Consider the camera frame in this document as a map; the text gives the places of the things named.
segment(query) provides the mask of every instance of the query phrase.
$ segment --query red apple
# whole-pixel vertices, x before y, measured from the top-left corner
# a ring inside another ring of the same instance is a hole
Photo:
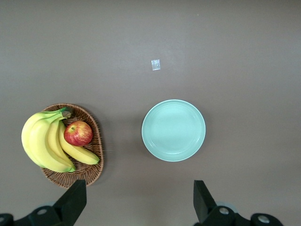
[[[92,129],[84,121],[74,121],[64,131],[65,140],[74,146],[87,145],[92,140],[92,137]]]

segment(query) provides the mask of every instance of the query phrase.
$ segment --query fruit basket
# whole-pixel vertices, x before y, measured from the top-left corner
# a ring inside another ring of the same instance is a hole
[[[63,120],[65,126],[74,121],[82,120],[92,128],[93,138],[88,145],[83,147],[96,154],[100,160],[96,165],[87,165],[69,156],[75,166],[74,172],[58,173],[45,168],[41,168],[41,170],[48,180],[59,187],[69,188],[78,179],[85,179],[86,185],[89,186],[100,177],[103,171],[104,159],[100,129],[93,116],[86,109],[78,105],[67,103],[54,104],[43,109],[43,111],[55,111],[63,107],[70,107],[73,110],[72,116]]]

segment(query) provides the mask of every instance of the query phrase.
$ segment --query yellow banana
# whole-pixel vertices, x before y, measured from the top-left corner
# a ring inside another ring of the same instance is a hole
[[[30,150],[44,168],[55,172],[73,172],[74,166],[57,156],[49,147],[48,135],[50,124],[64,119],[62,113],[40,119],[33,125],[29,135]]]
[[[69,163],[70,165],[73,166],[73,163],[71,160],[68,158],[66,153],[62,150],[62,147],[60,146],[59,142],[59,122],[60,119],[54,120],[50,126],[49,126],[49,132],[48,132],[48,144],[50,149],[61,159]]]
[[[70,155],[72,158],[76,159],[85,164],[94,165],[99,162],[99,158],[96,154],[90,152],[84,147],[73,146],[69,144],[64,138],[64,131],[66,127],[62,121],[59,121],[59,142],[62,149]]]
[[[21,140],[23,149],[25,150],[28,157],[38,166],[43,167],[42,164],[36,159],[36,157],[32,154],[30,148],[29,148],[29,134],[32,129],[32,126],[37,120],[48,118],[52,115],[60,113],[62,109],[56,110],[56,111],[44,111],[44,112],[38,112],[32,115],[24,124],[22,128],[21,133]]]

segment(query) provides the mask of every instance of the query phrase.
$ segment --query banana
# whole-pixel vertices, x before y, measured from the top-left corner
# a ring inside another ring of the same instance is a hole
[[[29,134],[29,146],[32,154],[44,168],[55,172],[73,172],[74,165],[61,159],[49,147],[48,135],[50,124],[55,120],[62,120],[62,112],[49,118],[37,120]]]
[[[36,159],[36,157],[32,154],[29,146],[29,133],[32,129],[32,126],[37,120],[48,118],[50,116],[56,115],[63,111],[65,108],[56,110],[56,111],[44,111],[44,112],[38,112],[32,115],[24,124],[21,132],[21,140],[23,149],[25,150],[28,157],[38,166],[43,167],[43,165]]]
[[[59,122],[60,119],[54,120],[50,126],[49,126],[49,132],[47,141],[49,144],[50,149],[56,153],[58,157],[69,163],[70,165],[73,165],[71,160],[68,158],[66,153],[62,150],[62,147],[59,143]]]
[[[84,147],[73,146],[69,144],[64,138],[64,131],[66,127],[62,121],[59,121],[59,142],[62,149],[76,159],[85,164],[94,165],[99,162],[99,158],[94,153],[85,149]]]

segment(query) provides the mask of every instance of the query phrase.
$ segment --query turquoise plate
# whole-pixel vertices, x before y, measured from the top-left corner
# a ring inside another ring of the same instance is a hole
[[[166,100],[150,109],[142,124],[142,139],[157,158],[182,161],[202,146],[205,121],[199,110],[183,100]]]

